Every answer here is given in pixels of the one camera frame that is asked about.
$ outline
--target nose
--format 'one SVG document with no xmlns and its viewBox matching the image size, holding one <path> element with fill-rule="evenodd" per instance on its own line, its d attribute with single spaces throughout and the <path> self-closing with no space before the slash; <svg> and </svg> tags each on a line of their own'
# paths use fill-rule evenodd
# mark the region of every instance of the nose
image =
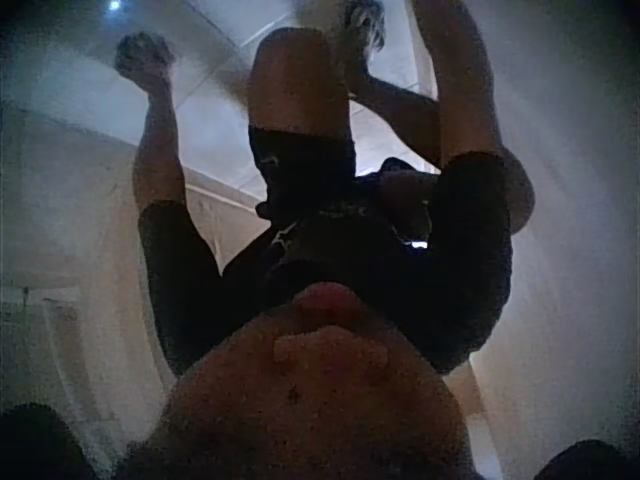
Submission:
<svg viewBox="0 0 640 480">
<path fill-rule="evenodd" d="M 328 325 L 311 333 L 280 337 L 274 343 L 274 358 L 301 374 L 339 381 L 383 370 L 388 352 L 379 342 Z"/>
</svg>

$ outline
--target person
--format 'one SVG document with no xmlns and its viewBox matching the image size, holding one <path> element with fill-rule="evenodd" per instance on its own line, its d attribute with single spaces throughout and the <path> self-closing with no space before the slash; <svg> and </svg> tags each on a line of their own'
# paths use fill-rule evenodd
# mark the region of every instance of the person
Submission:
<svg viewBox="0 0 640 480">
<path fill-rule="evenodd" d="M 477 477 L 442 376 L 484 344 L 508 299 L 511 223 L 530 213 L 509 198 L 526 182 L 510 180 L 517 168 L 466 7 L 413 6 L 437 102 L 368 74 L 366 50 L 382 44 L 377 2 L 349 4 L 344 75 L 318 31 L 262 41 L 249 141 L 271 226 L 223 274 L 186 207 L 171 54 L 144 33 L 119 45 L 117 70 L 149 98 L 133 185 L 178 381 L 117 478 Z M 390 159 L 356 177 L 350 96 L 442 173 Z M 407 243 L 427 234 L 427 249 Z"/>
</svg>

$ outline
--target fist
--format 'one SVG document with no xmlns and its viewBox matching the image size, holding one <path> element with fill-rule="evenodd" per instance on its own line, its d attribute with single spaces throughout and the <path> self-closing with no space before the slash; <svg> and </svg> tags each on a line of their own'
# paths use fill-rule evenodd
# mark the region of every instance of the fist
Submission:
<svg viewBox="0 0 640 480">
<path fill-rule="evenodd" d="M 174 60 L 162 37 L 141 32 L 120 41 L 115 68 L 145 92 L 154 93 L 170 85 Z"/>
</svg>

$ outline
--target leg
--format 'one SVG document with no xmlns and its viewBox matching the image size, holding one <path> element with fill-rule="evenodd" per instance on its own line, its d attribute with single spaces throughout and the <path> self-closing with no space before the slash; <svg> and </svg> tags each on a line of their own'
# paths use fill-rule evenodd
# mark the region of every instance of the leg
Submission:
<svg viewBox="0 0 640 480">
<path fill-rule="evenodd" d="M 249 84 L 249 123 L 267 183 L 261 217 L 288 222 L 355 176 L 347 88 L 320 32 L 280 29 L 262 42 Z"/>
</svg>

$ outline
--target man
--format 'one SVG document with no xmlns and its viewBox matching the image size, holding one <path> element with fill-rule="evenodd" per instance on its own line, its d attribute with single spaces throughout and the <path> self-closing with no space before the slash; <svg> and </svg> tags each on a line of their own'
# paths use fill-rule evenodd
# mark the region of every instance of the man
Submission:
<svg viewBox="0 0 640 480">
<path fill-rule="evenodd" d="M 488 338 L 509 295 L 510 222 L 528 213 L 508 203 L 515 159 L 473 20 L 459 1 L 413 4 L 439 102 L 368 75 L 378 3 L 348 10 L 349 91 L 319 32 L 262 42 L 249 138 L 271 227 L 223 275 L 186 209 L 171 55 L 144 34 L 120 45 L 118 71 L 149 96 L 134 193 L 180 377 L 120 478 L 476 478 L 441 375 Z M 396 159 L 355 178 L 349 93 L 442 170 L 435 184 Z M 425 250 L 406 242 L 427 233 Z"/>
</svg>

